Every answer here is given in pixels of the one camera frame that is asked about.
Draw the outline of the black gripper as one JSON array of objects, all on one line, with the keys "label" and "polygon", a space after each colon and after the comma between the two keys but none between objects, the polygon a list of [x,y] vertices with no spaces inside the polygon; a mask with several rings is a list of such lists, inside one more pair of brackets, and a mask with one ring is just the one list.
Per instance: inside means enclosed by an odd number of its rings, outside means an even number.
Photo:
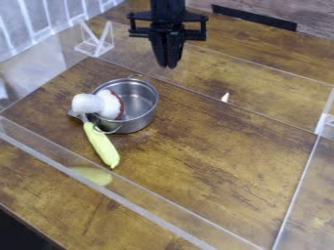
[{"label": "black gripper", "polygon": [[150,10],[128,14],[133,37],[148,38],[158,64],[176,68],[182,58],[186,40],[205,41],[209,16],[193,13],[186,8],[186,0],[150,0]]}]

